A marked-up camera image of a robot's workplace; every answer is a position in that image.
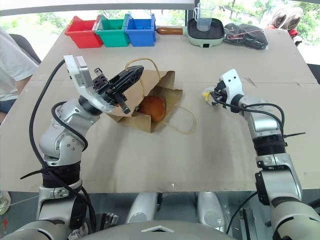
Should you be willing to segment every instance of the person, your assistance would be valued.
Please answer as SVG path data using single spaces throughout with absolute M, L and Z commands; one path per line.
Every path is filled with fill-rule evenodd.
M 0 27 L 0 123 L 4 121 L 37 67 L 38 65 Z

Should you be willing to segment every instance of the floor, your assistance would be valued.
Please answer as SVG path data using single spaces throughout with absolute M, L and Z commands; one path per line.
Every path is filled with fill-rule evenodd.
M 246 191 L 226 191 L 216 193 L 225 213 L 227 223 L 229 223 L 230 215 L 235 212 L 241 202 L 250 194 L 251 192 Z M 20 200 L 36 196 L 37 193 L 11 192 L 10 195 L 11 202 L 15 203 Z M 119 216 L 118 224 L 123 224 L 136 195 L 137 193 L 95 193 L 90 194 L 90 197 L 96 213 L 114 213 Z M 306 203 L 309 203 L 319 197 L 319 189 L 303 191 L 303 201 Z M 35 220 L 37 201 L 38 199 L 34 198 L 17 205 L 13 205 L 5 215 L 0 216 L 0 234 L 2 237 L 15 231 L 26 223 Z M 246 207 L 251 208 L 253 211 L 258 239 L 272 239 L 271 227 L 265 226 L 265 223 L 270 220 L 269 207 L 261 205 L 256 196 L 249 201 Z M 164 193 L 163 202 L 160 210 L 156 214 L 156 219 L 181 220 L 196 223 L 198 219 L 197 211 L 194 206 L 194 193 Z M 236 217 L 230 231 L 230 234 L 238 240 L 246 239 L 243 238 L 242 225 L 240 218 Z

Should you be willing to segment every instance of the paper bag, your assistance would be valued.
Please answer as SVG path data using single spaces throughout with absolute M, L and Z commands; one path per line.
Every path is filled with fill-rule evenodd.
M 159 80 L 156 71 L 144 70 L 138 82 L 124 92 L 127 98 L 125 102 L 131 109 L 129 114 L 124 114 L 120 107 L 116 107 L 112 113 L 108 114 L 116 122 L 142 130 L 147 133 L 154 133 L 165 125 L 162 122 L 151 121 L 151 116 L 136 112 L 136 107 L 145 96 L 159 96 L 165 101 L 165 116 L 163 122 L 168 122 L 169 118 L 181 98 L 183 91 L 174 89 L 175 72 L 160 71 Z

